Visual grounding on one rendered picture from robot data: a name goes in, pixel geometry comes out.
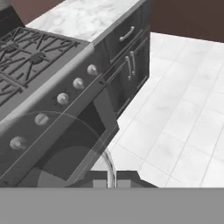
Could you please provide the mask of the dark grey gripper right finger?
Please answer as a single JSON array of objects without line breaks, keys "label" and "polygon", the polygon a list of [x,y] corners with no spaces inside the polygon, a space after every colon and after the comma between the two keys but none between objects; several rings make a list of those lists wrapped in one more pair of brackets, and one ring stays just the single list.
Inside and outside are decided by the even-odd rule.
[{"label": "dark grey gripper right finger", "polygon": [[118,188],[156,188],[155,185],[142,180],[137,171],[117,171]]}]

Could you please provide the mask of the dark drawer front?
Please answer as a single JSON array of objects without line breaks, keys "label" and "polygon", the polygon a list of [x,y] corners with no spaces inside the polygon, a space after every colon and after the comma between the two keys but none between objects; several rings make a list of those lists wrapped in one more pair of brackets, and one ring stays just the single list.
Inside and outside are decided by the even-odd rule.
[{"label": "dark drawer front", "polygon": [[[119,38],[125,35],[131,26],[135,26],[133,33],[123,42]],[[146,0],[134,10],[105,38],[105,47],[108,53],[109,64],[114,64],[124,53],[130,55],[132,46],[142,37],[150,39],[151,0]]]}]

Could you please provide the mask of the grey range with black grates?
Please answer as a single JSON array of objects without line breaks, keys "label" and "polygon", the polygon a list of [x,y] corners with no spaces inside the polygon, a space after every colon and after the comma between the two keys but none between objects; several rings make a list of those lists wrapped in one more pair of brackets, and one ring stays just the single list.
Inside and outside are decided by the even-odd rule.
[{"label": "grey range with black grates", "polygon": [[[104,61],[91,43],[28,28],[12,6],[0,4],[0,118],[35,97],[107,90]],[[88,74],[89,65],[97,75]],[[76,78],[83,89],[74,88]]]}]

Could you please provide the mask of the dark cabinet door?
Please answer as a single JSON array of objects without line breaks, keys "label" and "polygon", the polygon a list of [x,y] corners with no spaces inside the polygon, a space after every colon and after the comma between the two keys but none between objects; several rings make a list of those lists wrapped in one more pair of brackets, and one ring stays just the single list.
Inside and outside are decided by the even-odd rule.
[{"label": "dark cabinet door", "polygon": [[109,99],[116,117],[119,117],[130,103],[132,81],[128,79],[129,69],[125,59],[117,61],[105,74]]},{"label": "dark cabinet door", "polygon": [[149,78],[150,41],[148,37],[142,36],[131,48],[135,53],[136,75],[132,75],[136,90]]}]

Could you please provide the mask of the dark oven door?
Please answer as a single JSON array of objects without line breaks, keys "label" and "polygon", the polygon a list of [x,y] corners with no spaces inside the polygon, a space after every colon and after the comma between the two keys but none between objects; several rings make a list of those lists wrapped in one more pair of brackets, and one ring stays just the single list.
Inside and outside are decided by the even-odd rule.
[{"label": "dark oven door", "polygon": [[0,187],[67,187],[118,131],[108,91],[32,98],[0,118]]}]

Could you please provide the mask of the silver range knob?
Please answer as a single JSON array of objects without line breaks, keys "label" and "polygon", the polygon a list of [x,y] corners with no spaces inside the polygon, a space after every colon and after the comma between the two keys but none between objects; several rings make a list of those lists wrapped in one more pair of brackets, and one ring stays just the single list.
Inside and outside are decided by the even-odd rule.
[{"label": "silver range knob", "polygon": [[81,78],[76,78],[73,81],[73,87],[76,89],[83,89],[84,88],[84,80]]},{"label": "silver range knob", "polygon": [[69,96],[68,96],[68,94],[66,94],[66,93],[60,93],[60,94],[58,94],[58,96],[57,96],[57,102],[60,105],[66,105],[66,104],[68,104],[68,102],[69,102]]},{"label": "silver range knob", "polygon": [[44,113],[37,114],[34,119],[34,122],[38,126],[46,125],[48,121],[49,121],[49,117]]},{"label": "silver range knob", "polygon": [[87,73],[90,74],[90,75],[97,75],[98,71],[97,71],[96,66],[95,65],[89,65],[87,67]]},{"label": "silver range knob", "polygon": [[10,147],[13,150],[25,150],[27,148],[26,140],[21,136],[15,136],[10,140]]}]

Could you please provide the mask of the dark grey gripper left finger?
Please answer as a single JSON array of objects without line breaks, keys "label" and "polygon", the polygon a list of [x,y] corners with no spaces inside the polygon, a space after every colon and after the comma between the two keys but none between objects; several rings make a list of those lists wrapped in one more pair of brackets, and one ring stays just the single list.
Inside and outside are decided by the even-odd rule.
[{"label": "dark grey gripper left finger", "polygon": [[88,171],[83,179],[70,185],[72,188],[105,188],[108,173],[106,171]]}]

